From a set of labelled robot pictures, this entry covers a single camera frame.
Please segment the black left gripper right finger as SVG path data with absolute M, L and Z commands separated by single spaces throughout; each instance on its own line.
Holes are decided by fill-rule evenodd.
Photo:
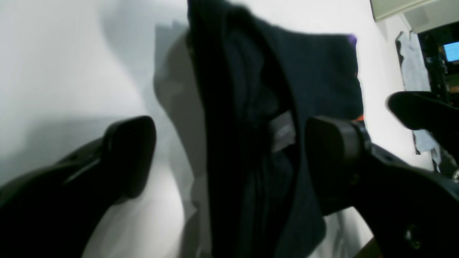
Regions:
M 354 207 L 384 258 L 458 257 L 458 184 L 372 143 L 354 121 L 308 119 L 305 147 L 324 215 Z

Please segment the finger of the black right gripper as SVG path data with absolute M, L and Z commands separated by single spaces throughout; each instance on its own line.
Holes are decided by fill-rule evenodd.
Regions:
M 388 109 L 408 129 L 428 131 L 452 157 L 459 156 L 459 110 L 432 92 L 402 91 L 389 96 Z

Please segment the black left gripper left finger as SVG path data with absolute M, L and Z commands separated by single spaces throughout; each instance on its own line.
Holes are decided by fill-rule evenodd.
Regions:
M 54 165 L 3 185 L 1 257 L 82 257 L 105 212 L 144 191 L 155 145 L 150 116 L 121 120 Z

